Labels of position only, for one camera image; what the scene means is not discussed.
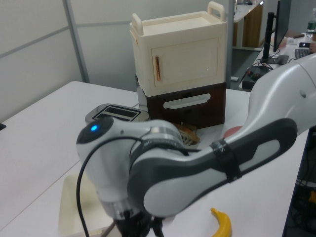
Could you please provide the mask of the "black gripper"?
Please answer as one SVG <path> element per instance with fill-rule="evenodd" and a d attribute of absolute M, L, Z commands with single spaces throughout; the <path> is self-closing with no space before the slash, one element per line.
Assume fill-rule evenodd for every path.
<path fill-rule="evenodd" d="M 156 237 L 162 237 L 163 217 L 153 217 L 148 213 L 138 212 L 131 215 L 130 211 L 123 213 L 122 219 L 114 219 L 122 237 L 146 237 L 153 230 Z"/>

